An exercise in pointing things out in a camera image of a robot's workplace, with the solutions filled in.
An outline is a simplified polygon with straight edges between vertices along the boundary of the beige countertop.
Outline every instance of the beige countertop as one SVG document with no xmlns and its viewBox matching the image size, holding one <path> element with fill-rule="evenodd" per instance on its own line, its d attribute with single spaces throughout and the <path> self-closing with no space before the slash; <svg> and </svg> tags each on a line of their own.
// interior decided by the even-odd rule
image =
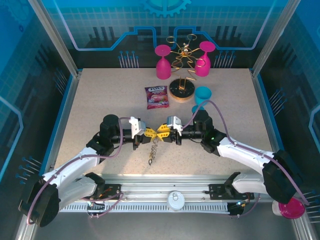
<svg viewBox="0 0 320 240">
<path fill-rule="evenodd" d="M 186 76 L 187 69 L 177 73 Z M 178 103 L 169 96 L 169 108 L 147 110 L 145 87 L 168 86 L 176 79 L 159 80 L 154 68 L 88 68 L 84 69 L 77 87 L 70 116 L 63 135 L 55 167 L 78 154 L 99 131 L 104 116 L 141 118 L 147 127 L 156 130 L 176 115 L 187 123 L 191 118 L 194 98 Z M 238 142 L 271 151 L 266 126 L 248 69 L 211 69 L 206 77 L 198 77 L 196 87 L 207 86 L 211 100 L 220 108 L 229 134 Z M 216 129 L 224 132 L 222 121 L 211 104 L 205 109 Z M 162 174 L 162 175 L 230 175 L 252 171 L 245 165 L 203 150 L 200 144 L 182 140 L 182 146 L 159 142 L 156 158 L 148 165 L 152 144 L 141 144 L 133 151 L 125 144 L 116 158 L 106 159 L 90 172 L 97 174 Z"/>
</svg>

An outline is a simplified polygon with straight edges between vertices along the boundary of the snack bag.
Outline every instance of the snack bag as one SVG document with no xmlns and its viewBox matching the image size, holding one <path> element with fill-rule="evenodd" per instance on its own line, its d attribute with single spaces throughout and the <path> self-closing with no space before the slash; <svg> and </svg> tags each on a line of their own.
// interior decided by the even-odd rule
<svg viewBox="0 0 320 240">
<path fill-rule="evenodd" d="M 146 109 L 168 108 L 167 86 L 145 87 L 147 107 Z"/>
</svg>

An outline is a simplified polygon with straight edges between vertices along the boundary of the cable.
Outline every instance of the cable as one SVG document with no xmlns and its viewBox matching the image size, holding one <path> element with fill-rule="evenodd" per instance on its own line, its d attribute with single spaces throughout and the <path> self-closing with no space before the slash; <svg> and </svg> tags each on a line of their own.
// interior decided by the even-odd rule
<svg viewBox="0 0 320 240">
<path fill-rule="evenodd" d="M 196 143 L 196 144 L 200 144 L 201 142 L 200 141 L 195 141 L 195 140 L 193 140 L 193 139 L 189 139 L 191 142 L 194 142 L 194 143 Z"/>
<path fill-rule="evenodd" d="M 123 198 L 123 196 L 124 196 L 123 192 L 119 192 L 119 193 L 117 193 L 117 194 L 115 194 L 115 195 L 113 195 L 113 196 L 109 196 L 109 197 L 106 197 L 106 198 L 103 198 L 103 199 L 91 200 L 91 199 L 87 199 L 87 198 L 82 198 L 82 200 L 87 201 L 87 202 L 92 202 L 92 203 L 95 203 L 96 205 L 99 205 L 99 204 L 96 203 L 96 202 L 104 202 L 104 201 L 107 201 L 107 200 L 110 200 L 110 199 L 114 199 L 114 198 L 116 198 L 116 197 L 118 197 L 118 196 L 120 196 L 119 199 L 118 199 L 106 212 L 104 212 L 104 213 L 102 213 L 102 214 L 100 214 L 100 215 L 98 215 L 98 214 L 95 215 L 96 218 L 99 218 L 99 216 L 103 216 L 103 215 L 107 214 L 108 212 L 110 212 L 110 211 L 120 202 L 120 200 L 121 200 L 121 199 Z M 88 214 L 91 218 L 95 217 L 93 214 L 89 214 L 89 212 L 87 212 L 87 214 Z"/>
<path fill-rule="evenodd" d="M 123 127 L 122 127 L 123 128 Z M 96 135 L 98 135 L 98 133 L 100 133 L 99 131 L 95 134 L 95 136 Z M 113 150 L 116 150 L 117 148 L 119 148 L 119 146 L 116 146 L 115 148 L 113 148 Z"/>
<path fill-rule="evenodd" d="M 56 171 L 56 173 L 54 175 L 52 175 L 48 181 L 40 188 L 40 190 L 38 191 L 38 193 L 36 194 L 36 196 L 34 197 L 31 206 L 29 208 L 28 214 L 26 216 L 26 224 L 28 225 L 32 225 L 35 222 L 30 222 L 30 217 L 31 217 L 31 213 L 34 210 L 34 207 L 36 205 L 37 200 L 39 199 L 40 195 L 42 194 L 42 192 L 45 190 L 45 188 L 49 185 L 49 183 L 57 178 L 57 176 L 62 172 L 63 169 L 65 169 L 66 167 L 68 167 L 70 164 L 73 164 L 74 162 L 81 160 L 83 158 L 101 158 L 101 159 L 111 159 L 111 158 L 115 158 L 116 156 L 118 156 L 118 154 L 120 153 L 123 141 L 124 141 L 124 133 L 123 133 L 123 126 L 121 124 L 121 120 L 129 120 L 130 117 L 120 117 L 118 122 L 119 122 L 119 130 L 120 130 L 120 143 L 118 146 L 118 151 L 116 151 L 116 153 L 112 156 L 100 156 L 100 155 L 96 155 L 96 154 L 88 154 L 88 155 L 81 155 L 78 157 L 75 157 L 74 159 L 70 160 L 69 162 L 67 162 L 65 165 L 61 166 L 61 168 Z"/>
<path fill-rule="evenodd" d="M 99 217 L 102 217 L 103 215 L 106 215 L 107 213 L 109 213 L 112 209 L 115 208 L 115 206 L 121 201 L 121 199 L 123 198 L 124 196 L 124 193 L 123 192 L 120 192 L 119 193 L 120 197 L 119 199 L 105 212 L 101 213 L 101 214 L 96 214 L 96 215 L 91 215 L 91 218 L 99 218 Z"/>
<path fill-rule="evenodd" d="M 211 103 L 211 104 L 215 107 L 215 109 L 216 109 L 217 112 L 219 113 L 220 118 L 221 118 L 221 120 L 222 120 L 226 137 L 228 138 L 228 140 L 229 140 L 231 143 L 234 144 L 235 147 L 239 147 L 239 148 L 241 148 L 241 149 L 247 150 L 247 151 L 249 151 L 249 152 L 252 152 L 252 153 L 254 153 L 254 154 L 257 154 L 258 156 L 262 156 L 262 155 L 263 155 L 263 153 L 261 153 L 261 152 L 259 152 L 259 151 L 256 151 L 256 150 L 254 150 L 254 149 L 251 149 L 251 148 L 249 148 L 249 147 L 247 147 L 247 146 L 243 146 L 243 145 L 241 145 L 241 144 L 239 144 L 239 143 L 235 144 L 235 142 L 231 139 L 231 137 L 230 137 L 230 135 L 229 135 L 229 132 L 228 132 L 228 129 L 227 129 L 227 125 L 226 125 L 226 121 L 225 121 L 225 119 L 224 119 L 224 117 L 223 117 L 220 109 L 219 109 L 218 106 L 217 106 L 213 101 L 211 101 L 211 100 L 205 100 L 205 101 L 203 101 L 201 104 L 199 104 L 198 107 L 197 107 L 197 109 L 195 110 L 194 114 L 192 115 L 191 119 L 187 122 L 186 125 L 184 125 L 184 126 L 182 127 L 182 129 L 185 129 L 187 126 L 189 126 L 189 125 L 193 122 L 193 120 L 194 120 L 197 112 L 199 111 L 199 109 L 201 108 L 201 106 L 204 105 L 205 103 Z M 278 168 L 281 169 L 281 171 L 282 171 L 282 172 L 284 173 L 284 175 L 289 179 L 289 181 L 291 182 L 291 184 L 293 185 L 293 187 L 295 188 L 295 190 L 298 192 L 298 194 L 299 194 L 300 197 L 302 198 L 304 204 L 305 204 L 305 205 L 309 205 L 308 200 L 306 199 L 306 197 L 304 196 L 304 194 L 301 192 L 301 190 L 299 189 L 298 185 L 295 183 L 295 181 L 294 181 L 293 178 L 290 176 L 290 174 L 287 172 L 287 170 L 286 170 L 280 163 L 278 163 L 276 160 L 274 160 L 272 157 L 270 157 L 270 156 L 268 156 L 268 155 L 264 155 L 264 158 L 267 158 L 268 160 L 270 160 L 271 162 L 273 162 Z"/>
<path fill-rule="evenodd" d="M 232 218 L 235 218 L 235 217 L 237 217 L 237 218 L 242 217 L 242 218 L 243 218 L 243 217 L 247 216 L 249 213 L 251 213 L 251 212 L 256 208 L 259 200 L 260 200 L 260 193 L 259 193 L 258 196 L 256 197 L 256 201 L 255 201 L 255 203 L 253 204 L 252 208 L 250 208 L 249 211 L 245 212 L 244 214 L 241 214 L 240 216 L 238 216 L 238 215 L 232 215 L 231 217 L 232 217 Z"/>
<path fill-rule="evenodd" d="M 106 208 L 106 205 L 104 205 L 104 204 L 98 204 L 98 203 L 96 203 L 95 205 L 96 205 L 96 206 L 101 206 L 100 208 L 95 209 L 95 211 L 103 210 L 103 209 Z M 90 214 L 88 208 L 86 209 L 86 214 L 88 214 L 88 215 L 91 217 L 91 214 Z"/>
<path fill-rule="evenodd" d="M 245 194 L 248 197 L 248 203 L 247 204 L 249 204 L 250 203 L 250 192 L 246 192 Z"/>
</svg>

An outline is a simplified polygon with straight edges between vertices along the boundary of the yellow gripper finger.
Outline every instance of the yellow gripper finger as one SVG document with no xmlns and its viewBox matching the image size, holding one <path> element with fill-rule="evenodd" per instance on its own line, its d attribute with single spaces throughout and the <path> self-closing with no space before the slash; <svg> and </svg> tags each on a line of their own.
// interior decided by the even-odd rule
<svg viewBox="0 0 320 240">
<path fill-rule="evenodd" d="M 150 127 L 146 128 L 144 135 L 148 138 L 151 138 L 150 142 L 152 142 L 157 137 L 156 131 Z"/>
<path fill-rule="evenodd" d="M 171 129 L 169 127 L 167 127 L 166 123 L 164 123 L 158 128 L 158 130 L 156 132 L 157 133 L 167 133 L 167 132 L 170 133 L 170 131 L 171 131 Z"/>
<path fill-rule="evenodd" d="M 161 140 L 164 141 L 163 138 L 167 138 L 170 136 L 170 132 L 161 132 L 157 134 L 157 137 Z"/>
</svg>

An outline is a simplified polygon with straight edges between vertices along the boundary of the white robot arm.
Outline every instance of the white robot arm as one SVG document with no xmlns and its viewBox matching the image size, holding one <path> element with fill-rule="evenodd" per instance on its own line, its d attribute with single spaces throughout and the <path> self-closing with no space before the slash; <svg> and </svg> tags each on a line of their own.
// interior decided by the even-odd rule
<svg viewBox="0 0 320 240">
<path fill-rule="evenodd" d="M 149 134 L 144 134 L 147 130 L 146 124 L 138 118 L 131 117 L 131 129 L 123 129 L 122 134 L 118 122 L 117 116 L 107 115 L 100 125 L 100 132 L 77 156 L 43 176 L 31 176 L 25 186 L 19 210 L 27 215 L 31 204 L 36 202 L 31 211 L 31 219 L 43 227 L 66 205 L 85 197 L 99 199 L 105 181 L 94 173 L 85 176 L 83 173 L 101 163 L 105 156 L 109 156 L 115 149 L 114 144 L 121 142 L 121 137 L 124 144 L 132 143 L 135 150 L 139 144 L 150 143 L 156 136 L 151 130 L 147 131 Z M 225 133 L 214 128 L 213 121 L 205 110 L 200 110 L 193 119 L 193 125 L 187 127 L 182 127 L 176 116 L 170 116 L 165 129 L 168 132 L 161 137 L 164 142 L 181 145 L 182 139 L 201 139 L 201 146 L 208 153 L 233 159 L 257 172 L 250 175 L 240 172 L 232 174 L 224 184 L 224 191 L 230 196 L 239 193 L 261 193 L 269 194 L 280 203 L 288 203 L 296 189 L 270 159 L 279 162 L 297 185 L 302 183 L 299 169 L 286 152 L 262 151 L 227 137 Z M 35 194 L 42 190 L 41 197 L 35 199 Z"/>
</svg>

